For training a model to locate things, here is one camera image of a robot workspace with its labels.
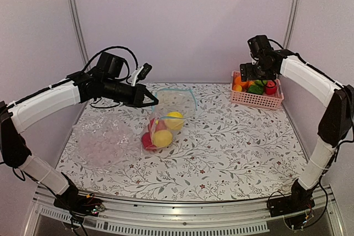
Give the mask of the clear zip top bag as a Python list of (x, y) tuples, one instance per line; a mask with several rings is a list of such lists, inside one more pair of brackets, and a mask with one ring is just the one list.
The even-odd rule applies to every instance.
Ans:
[(164, 88), (156, 91), (155, 97), (159, 103), (152, 107), (140, 138), (143, 151), (149, 153), (168, 147), (197, 109), (191, 89)]

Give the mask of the red toy bell pepper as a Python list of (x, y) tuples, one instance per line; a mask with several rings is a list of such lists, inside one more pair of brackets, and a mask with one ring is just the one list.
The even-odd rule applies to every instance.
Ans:
[(164, 120), (158, 118), (153, 118), (152, 120), (150, 120), (150, 123), (148, 125), (148, 132), (150, 136), (152, 137), (155, 132), (160, 130), (167, 130)]

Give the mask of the yellow toy lemon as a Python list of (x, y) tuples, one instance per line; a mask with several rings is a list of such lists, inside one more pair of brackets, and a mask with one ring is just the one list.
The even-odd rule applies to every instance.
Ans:
[(153, 135), (153, 144), (157, 148), (164, 148), (173, 141), (173, 134), (168, 130), (156, 131)]
[(171, 130), (181, 130), (184, 125), (184, 117), (180, 112), (170, 112), (164, 122)]

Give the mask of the red toy pomegranate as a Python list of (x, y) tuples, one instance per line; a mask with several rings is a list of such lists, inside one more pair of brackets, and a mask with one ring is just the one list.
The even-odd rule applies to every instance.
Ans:
[(143, 149), (145, 151), (154, 151), (157, 147), (153, 144), (150, 134), (148, 132), (144, 133), (141, 137), (141, 142)]

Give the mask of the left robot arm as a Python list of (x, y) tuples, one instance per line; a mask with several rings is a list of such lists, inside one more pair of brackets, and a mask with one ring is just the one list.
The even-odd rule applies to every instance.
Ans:
[(98, 52), (94, 58), (98, 62), (90, 70), (84, 67), (58, 83), (10, 104), (1, 102), (3, 163), (46, 186), (71, 211), (82, 206), (77, 187), (67, 176), (33, 155), (21, 134), (43, 118), (91, 99), (108, 98), (136, 108), (158, 104), (158, 99), (141, 84), (152, 69), (150, 64), (137, 65), (133, 72), (128, 71), (127, 76), (121, 78), (122, 66), (127, 63), (124, 58), (108, 53), (107, 49)]

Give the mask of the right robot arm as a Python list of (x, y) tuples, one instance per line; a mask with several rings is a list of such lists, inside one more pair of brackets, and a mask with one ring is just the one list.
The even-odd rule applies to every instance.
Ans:
[(270, 81), (280, 76), (301, 87), (303, 96), (313, 96), (312, 100), (291, 98), (305, 108), (309, 114), (314, 104), (322, 107), (316, 130), (317, 141), (303, 173), (294, 182), (286, 207), (297, 212), (311, 197), (313, 189), (331, 164), (336, 161), (341, 145), (349, 143), (346, 138), (353, 130), (353, 86), (344, 85), (305, 61), (299, 53), (288, 49), (276, 49), (266, 35), (256, 35), (247, 44), (252, 62), (240, 65), (242, 81)]

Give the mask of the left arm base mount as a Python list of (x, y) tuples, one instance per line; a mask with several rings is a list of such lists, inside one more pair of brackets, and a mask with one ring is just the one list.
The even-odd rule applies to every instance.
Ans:
[(98, 216), (105, 210), (103, 201), (95, 197), (94, 193), (80, 195), (79, 189), (68, 179), (69, 187), (62, 195), (55, 195), (54, 206), (66, 209), (81, 216)]

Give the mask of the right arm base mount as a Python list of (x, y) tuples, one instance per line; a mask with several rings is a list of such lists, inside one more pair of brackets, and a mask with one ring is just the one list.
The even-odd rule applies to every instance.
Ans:
[(291, 195), (272, 198), (267, 201), (267, 208), (271, 217), (304, 211), (314, 206), (313, 189), (305, 190), (297, 184), (292, 186)]

